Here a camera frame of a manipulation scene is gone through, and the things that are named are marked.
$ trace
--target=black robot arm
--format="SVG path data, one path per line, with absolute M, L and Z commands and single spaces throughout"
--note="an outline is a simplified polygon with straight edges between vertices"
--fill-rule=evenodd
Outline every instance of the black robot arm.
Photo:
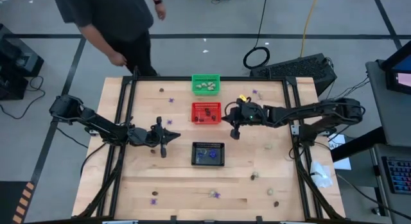
M 83 102 L 70 95 L 58 96 L 49 110 L 50 114 L 57 118 L 58 122 L 79 122 L 87 130 L 99 132 L 103 142 L 115 146 L 131 144 L 132 146 L 156 147 L 161 145 L 161 157 L 167 156 L 166 145 L 178 138 L 180 134 L 170 132 L 161 126 L 161 117 L 150 131 L 135 127 L 131 124 L 116 125 L 113 122 L 98 115 L 93 109 L 87 108 Z
M 230 109 L 230 114 L 222 120 L 234 127 L 231 137 L 238 140 L 242 125 L 265 125 L 272 128 L 287 125 L 296 119 L 306 119 L 322 116 L 322 119 L 311 125 L 299 127 L 299 140 L 302 144 L 313 146 L 318 134 L 332 130 L 338 125 L 355 125 L 362 121 L 363 107 L 355 99 L 341 98 L 325 100 L 297 108 L 272 107 L 251 102 L 251 98 L 245 101 L 237 99 L 237 107 Z

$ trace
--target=black tray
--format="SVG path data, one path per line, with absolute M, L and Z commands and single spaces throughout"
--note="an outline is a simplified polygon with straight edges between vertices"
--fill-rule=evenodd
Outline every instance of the black tray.
M 224 166 L 224 143 L 193 142 L 192 166 Z

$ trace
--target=red basket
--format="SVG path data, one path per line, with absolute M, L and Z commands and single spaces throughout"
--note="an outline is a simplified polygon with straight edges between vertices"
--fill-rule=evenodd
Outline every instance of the red basket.
M 216 125 L 221 122 L 220 102 L 198 102 L 191 107 L 191 122 L 197 125 Z

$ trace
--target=yellow cable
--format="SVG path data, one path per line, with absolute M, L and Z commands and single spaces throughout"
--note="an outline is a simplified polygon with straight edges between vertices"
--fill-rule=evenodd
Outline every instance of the yellow cable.
M 311 17 L 311 14 L 312 14 L 313 11 L 314 11 L 314 6 L 315 6 L 316 3 L 317 3 L 317 0 L 314 0 L 313 4 L 312 4 L 312 6 L 311 6 L 310 13 L 308 14 L 308 18 L 307 18 L 307 21 L 306 21 L 306 25 L 305 25 L 305 27 L 304 27 L 304 33 L 302 34 L 302 44 L 301 44 L 300 57 L 302 57 L 302 54 L 304 53 L 304 43 L 305 43 L 305 41 L 306 41 L 306 30 L 307 30 L 308 23 L 310 22 L 310 17 Z

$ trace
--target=black pants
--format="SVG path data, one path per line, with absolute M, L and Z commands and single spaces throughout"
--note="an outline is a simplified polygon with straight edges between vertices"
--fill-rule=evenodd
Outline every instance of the black pants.
M 121 53 L 127 60 L 127 69 L 133 73 L 137 66 L 141 76 L 157 76 L 157 72 L 152 67 L 150 50 L 150 34 L 144 32 L 135 41 L 110 41 L 110 46 Z

